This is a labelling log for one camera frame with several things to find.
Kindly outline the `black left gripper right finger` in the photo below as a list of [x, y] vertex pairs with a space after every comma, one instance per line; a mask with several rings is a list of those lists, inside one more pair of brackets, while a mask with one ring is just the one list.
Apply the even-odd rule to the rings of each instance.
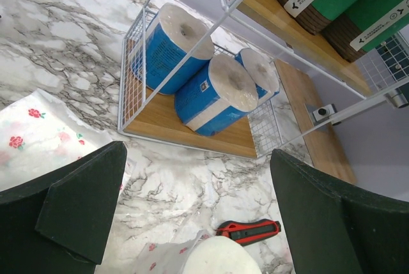
[[408, 273], [408, 203], [281, 149], [270, 171], [296, 273]]

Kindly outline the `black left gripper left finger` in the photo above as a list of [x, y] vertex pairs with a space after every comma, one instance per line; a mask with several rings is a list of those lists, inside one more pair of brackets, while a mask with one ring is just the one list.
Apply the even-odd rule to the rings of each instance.
[[113, 141], [1, 192], [1, 273], [94, 273], [102, 263], [127, 149]]

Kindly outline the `blue paper roll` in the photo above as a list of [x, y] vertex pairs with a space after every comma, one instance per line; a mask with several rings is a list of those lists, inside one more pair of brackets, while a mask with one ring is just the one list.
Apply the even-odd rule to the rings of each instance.
[[280, 85], [274, 65], [250, 48], [240, 50], [234, 59], [238, 61], [252, 77], [258, 92], [258, 105], [279, 94]]

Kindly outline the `white wire wooden shelf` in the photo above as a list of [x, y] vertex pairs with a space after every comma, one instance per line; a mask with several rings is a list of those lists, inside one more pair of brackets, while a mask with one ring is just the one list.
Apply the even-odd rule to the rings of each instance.
[[119, 133], [244, 158], [281, 147], [275, 62], [207, 32], [175, 4], [142, 8], [123, 40]]

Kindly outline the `green roll front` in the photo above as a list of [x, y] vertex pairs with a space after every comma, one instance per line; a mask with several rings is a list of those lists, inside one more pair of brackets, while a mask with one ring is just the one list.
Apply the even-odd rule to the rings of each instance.
[[321, 34], [352, 63], [406, 25], [408, 0], [358, 0]]

